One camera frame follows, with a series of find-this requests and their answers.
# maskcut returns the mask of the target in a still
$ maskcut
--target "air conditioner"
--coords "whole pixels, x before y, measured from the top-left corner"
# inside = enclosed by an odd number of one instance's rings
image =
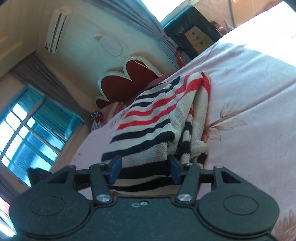
[[[45,42],[45,50],[49,53],[59,51],[71,14],[72,11],[65,7],[56,9],[52,14]]]

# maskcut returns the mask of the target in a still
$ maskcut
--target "knitted sweater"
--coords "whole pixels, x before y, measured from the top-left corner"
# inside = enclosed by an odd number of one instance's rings
[[[207,146],[201,137],[209,94],[204,73],[179,76],[143,90],[124,113],[102,162],[121,155],[119,178],[127,179],[169,175],[168,155],[203,167]]]

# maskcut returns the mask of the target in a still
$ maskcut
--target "screw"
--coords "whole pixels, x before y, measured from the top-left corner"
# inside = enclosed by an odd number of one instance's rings
[[[139,207],[140,204],[139,204],[138,202],[135,202],[135,203],[132,204],[132,206],[133,206],[133,207]]]
[[[142,206],[147,206],[149,203],[147,202],[147,201],[142,201],[142,202],[140,202],[140,205],[142,205]]]
[[[106,195],[106,194],[100,194],[96,197],[96,199],[99,201],[99,202],[108,202],[111,200],[111,197],[109,195]]]
[[[181,202],[189,202],[192,200],[192,197],[189,194],[180,194],[177,198]]]

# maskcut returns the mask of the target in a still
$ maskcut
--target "red headboard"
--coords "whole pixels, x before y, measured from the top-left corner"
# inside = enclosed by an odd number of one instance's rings
[[[123,61],[122,72],[107,72],[99,78],[102,98],[96,105],[103,108],[118,101],[127,102],[153,80],[163,75],[145,58],[132,56]]]

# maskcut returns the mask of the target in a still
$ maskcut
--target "gray curtain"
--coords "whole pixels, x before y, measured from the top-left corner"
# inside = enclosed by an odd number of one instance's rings
[[[79,115],[84,123],[90,123],[90,112],[77,103],[63,83],[45,66],[36,52],[15,66],[10,74]]]
[[[0,175],[0,197],[9,205],[19,193]]]
[[[162,25],[141,0],[85,1],[91,2],[99,8],[110,12],[111,14],[130,23],[140,31],[146,33],[148,36],[153,37],[155,40],[159,41],[168,57],[172,60],[175,66],[178,67],[175,57],[178,45],[172,40],[172,38],[165,34]],[[185,53],[182,54],[182,58],[185,62],[189,62],[191,60]]]

